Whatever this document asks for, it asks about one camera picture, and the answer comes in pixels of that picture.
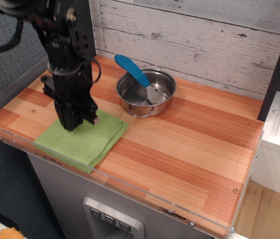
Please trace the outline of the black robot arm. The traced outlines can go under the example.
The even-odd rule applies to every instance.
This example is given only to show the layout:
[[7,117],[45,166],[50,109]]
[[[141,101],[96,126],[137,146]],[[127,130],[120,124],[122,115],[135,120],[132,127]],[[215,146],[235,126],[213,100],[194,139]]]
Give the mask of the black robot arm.
[[0,52],[19,44],[23,23],[32,24],[48,56],[51,77],[43,76],[44,92],[54,99],[64,129],[73,131],[84,120],[98,122],[91,97],[96,56],[87,0],[0,0],[0,13],[17,19],[15,33]]

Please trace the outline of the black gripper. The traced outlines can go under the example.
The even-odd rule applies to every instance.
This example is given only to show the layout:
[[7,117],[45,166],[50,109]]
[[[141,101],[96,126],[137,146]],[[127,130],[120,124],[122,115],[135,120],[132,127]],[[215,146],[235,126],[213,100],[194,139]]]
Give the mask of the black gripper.
[[82,67],[67,75],[54,72],[51,77],[44,75],[40,80],[44,84],[44,93],[54,99],[55,110],[64,129],[73,131],[83,123],[83,118],[93,125],[99,122],[97,105],[91,97],[91,67]]

